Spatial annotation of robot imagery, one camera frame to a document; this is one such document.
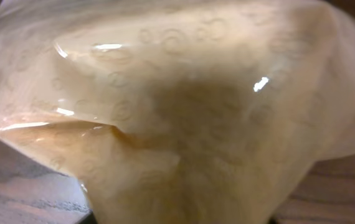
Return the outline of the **beige paper bag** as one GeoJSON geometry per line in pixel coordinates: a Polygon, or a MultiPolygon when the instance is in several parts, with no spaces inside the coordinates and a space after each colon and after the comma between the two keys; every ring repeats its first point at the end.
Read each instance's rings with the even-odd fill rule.
{"type": "Polygon", "coordinates": [[[266,223],[355,154],[355,18],[324,1],[0,5],[0,141],[99,223],[266,223]]]}

